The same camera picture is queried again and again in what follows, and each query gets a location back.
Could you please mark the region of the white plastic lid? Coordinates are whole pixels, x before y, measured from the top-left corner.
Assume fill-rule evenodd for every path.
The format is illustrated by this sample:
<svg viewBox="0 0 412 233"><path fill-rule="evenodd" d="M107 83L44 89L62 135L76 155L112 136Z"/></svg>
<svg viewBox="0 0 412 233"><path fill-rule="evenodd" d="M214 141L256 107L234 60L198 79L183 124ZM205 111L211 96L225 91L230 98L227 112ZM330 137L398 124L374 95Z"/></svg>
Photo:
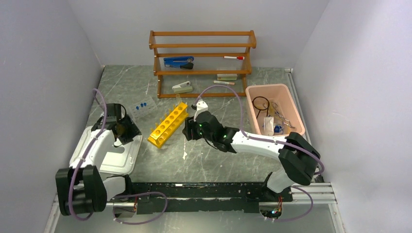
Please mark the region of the white plastic lid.
<svg viewBox="0 0 412 233"><path fill-rule="evenodd" d="M71 157L69 167L75 169L84 153L86 157L80 168L96 166L100 173L129 175L134 167L143 136L136 136L132 142L117 143L112 130L93 130L86 127Z"/></svg>

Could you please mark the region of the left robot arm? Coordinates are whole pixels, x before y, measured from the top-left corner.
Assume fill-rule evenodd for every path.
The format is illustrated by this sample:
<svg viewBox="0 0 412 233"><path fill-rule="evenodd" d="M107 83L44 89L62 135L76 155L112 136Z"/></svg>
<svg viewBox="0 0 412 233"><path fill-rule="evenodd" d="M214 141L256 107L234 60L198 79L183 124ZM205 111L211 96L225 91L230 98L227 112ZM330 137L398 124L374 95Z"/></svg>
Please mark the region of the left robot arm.
<svg viewBox="0 0 412 233"><path fill-rule="evenodd" d="M97 122L84 130L69 167L55 175L60 213L102 212L115 196L130 201L135 194L130 174L142 139L126 108L107 104Z"/></svg>

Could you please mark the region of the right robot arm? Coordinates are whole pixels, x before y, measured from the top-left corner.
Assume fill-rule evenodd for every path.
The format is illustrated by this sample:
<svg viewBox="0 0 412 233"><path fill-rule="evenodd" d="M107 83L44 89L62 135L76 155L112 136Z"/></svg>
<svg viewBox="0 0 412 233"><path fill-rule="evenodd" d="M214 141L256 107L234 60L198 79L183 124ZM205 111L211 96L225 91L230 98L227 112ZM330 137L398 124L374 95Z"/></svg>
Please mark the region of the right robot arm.
<svg viewBox="0 0 412 233"><path fill-rule="evenodd" d="M320 163L320 154L298 133L286 137L264 136L224 127L209 111L187 117L183 134L188 141L203 139L214 149L231 153L252 153L279 161L282 167L271 172L262 195L273 201L293 184L308 186Z"/></svg>

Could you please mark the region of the blue hexagonal base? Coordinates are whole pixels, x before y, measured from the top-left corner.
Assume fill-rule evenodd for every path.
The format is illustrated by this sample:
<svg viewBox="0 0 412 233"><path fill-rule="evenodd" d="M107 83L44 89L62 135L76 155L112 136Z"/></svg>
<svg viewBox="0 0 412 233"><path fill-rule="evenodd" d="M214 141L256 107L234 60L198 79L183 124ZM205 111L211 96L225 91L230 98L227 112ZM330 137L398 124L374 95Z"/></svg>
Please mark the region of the blue hexagonal base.
<svg viewBox="0 0 412 233"><path fill-rule="evenodd" d="M283 134L284 133L284 126L282 125L275 125L274 127L274 134Z"/></svg>

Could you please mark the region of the yellow test tube rack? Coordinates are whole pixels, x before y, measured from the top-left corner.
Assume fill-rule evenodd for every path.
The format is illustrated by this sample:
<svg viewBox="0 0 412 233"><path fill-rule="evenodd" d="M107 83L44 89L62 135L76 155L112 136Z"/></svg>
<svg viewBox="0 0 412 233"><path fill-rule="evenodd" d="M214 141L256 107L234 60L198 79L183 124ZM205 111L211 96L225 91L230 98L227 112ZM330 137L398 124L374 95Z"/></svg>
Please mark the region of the yellow test tube rack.
<svg viewBox="0 0 412 233"><path fill-rule="evenodd" d="M174 105L173 109L170 109L161 119L161 122L156 124L156 128L152 130L147 141L158 149L161 148L188 117L187 107L188 105L183 102Z"/></svg>

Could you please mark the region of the clear plastic bag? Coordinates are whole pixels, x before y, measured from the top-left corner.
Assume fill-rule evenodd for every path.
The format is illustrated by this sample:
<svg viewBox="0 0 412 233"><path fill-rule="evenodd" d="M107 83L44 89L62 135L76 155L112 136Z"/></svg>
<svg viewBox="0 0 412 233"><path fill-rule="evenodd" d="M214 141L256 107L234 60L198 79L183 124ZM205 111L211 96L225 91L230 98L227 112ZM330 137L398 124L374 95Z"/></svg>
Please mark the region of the clear plastic bag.
<svg viewBox="0 0 412 233"><path fill-rule="evenodd" d="M273 136L275 129L275 122L273 116L263 118L263 134L266 136Z"/></svg>

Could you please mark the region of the metal crucible tongs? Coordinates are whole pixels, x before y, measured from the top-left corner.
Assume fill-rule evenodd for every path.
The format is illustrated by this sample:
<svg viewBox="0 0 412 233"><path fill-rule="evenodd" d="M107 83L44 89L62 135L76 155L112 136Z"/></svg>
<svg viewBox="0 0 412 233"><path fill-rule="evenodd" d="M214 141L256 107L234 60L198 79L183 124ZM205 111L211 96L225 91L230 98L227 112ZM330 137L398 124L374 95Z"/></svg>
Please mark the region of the metal crucible tongs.
<svg viewBox="0 0 412 233"><path fill-rule="evenodd" d="M272 102L270 102L270 105L271 105L271 108L273 109L273 112L274 112L273 116L276 116L277 118L279 118L280 121L282 122L282 125L286 125L290 129L295 129L295 127L292 125L292 123L282 115L282 113L280 112L280 107L277 103L272 101Z"/></svg>

